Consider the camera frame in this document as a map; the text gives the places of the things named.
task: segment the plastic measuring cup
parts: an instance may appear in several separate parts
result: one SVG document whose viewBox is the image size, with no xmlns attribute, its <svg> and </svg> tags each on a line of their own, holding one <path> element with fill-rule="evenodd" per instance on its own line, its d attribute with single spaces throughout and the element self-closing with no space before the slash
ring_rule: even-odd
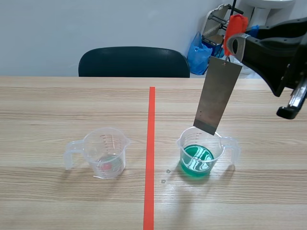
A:
<svg viewBox="0 0 307 230">
<path fill-rule="evenodd" d="M 96 177 L 113 178 L 125 168 L 125 149 L 130 140 L 115 128 L 100 128 L 82 140 L 69 142 L 64 153 L 66 170 L 72 168 L 72 154 L 80 153 Z"/>
<path fill-rule="evenodd" d="M 214 136 L 196 127 L 186 129 L 177 140 L 180 147 L 180 165 L 191 176 L 210 174 L 214 164 L 224 152 L 231 150 L 231 161 L 239 160 L 241 149 L 234 138 Z"/>
</svg>

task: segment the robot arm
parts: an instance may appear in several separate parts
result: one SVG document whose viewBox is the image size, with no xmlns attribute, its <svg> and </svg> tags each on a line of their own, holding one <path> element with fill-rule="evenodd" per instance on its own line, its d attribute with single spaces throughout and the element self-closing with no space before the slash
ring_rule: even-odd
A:
<svg viewBox="0 0 307 230">
<path fill-rule="evenodd" d="M 280 107 L 277 115 L 294 119 L 307 95 L 307 18 L 248 29 L 230 37 L 227 48 L 257 72 L 275 96 L 285 87 L 293 89 L 288 106 Z"/>
</svg>

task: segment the metal plate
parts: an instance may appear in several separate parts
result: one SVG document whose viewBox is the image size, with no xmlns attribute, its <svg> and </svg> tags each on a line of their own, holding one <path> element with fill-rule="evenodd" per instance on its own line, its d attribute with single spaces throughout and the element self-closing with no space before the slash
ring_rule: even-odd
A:
<svg viewBox="0 0 307 230">
<path fill-rule="evenodd" d="M 242 66 L 210 57 L 194 126 L 214 135 Z"/>
</svg>

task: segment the white wall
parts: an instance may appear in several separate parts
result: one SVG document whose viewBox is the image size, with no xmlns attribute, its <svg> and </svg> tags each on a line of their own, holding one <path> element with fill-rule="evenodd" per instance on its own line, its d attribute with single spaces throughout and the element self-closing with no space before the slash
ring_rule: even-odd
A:
<svg viewBox="0 0 307 230">
<path fill-rule="evenodd" d="M 78 76 L 81 56 L 106 46 L 186 55 L 222 2 L 231 0 L 1 0 L 0 75 Z"/>
</svg>

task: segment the measuring cup handle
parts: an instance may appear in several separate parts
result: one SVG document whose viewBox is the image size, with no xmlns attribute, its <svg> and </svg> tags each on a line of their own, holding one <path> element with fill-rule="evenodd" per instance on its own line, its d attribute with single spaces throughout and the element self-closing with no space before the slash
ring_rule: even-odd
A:
<svg viewBox="0 0 307 230">
<path fill-rule="evenodd" d="M 237 140 L 234 138 L 220 138 L 220 144 L 225 150 L 231 150 L 231 162 L 237 163 L 241 155 L 241 148 L 238 146 Z"/>
<path fill-rule="evenodd" d="M 64 153 L 64 163 L 66 170 L 72 168 L 72 154 L 73 153 L 83 153 L 84 150 L 84 141 L 75 140 L 71 141 L 66 145 L 66 151 Z"/>
<path fill-rule="evenodd" d="M 180 148 L 181 146 L 180 146 L 180 138 L 178 139 L 178 140 L 176 140 L 176 144 L 177 144 L 177 146 Z"/>
</svg>

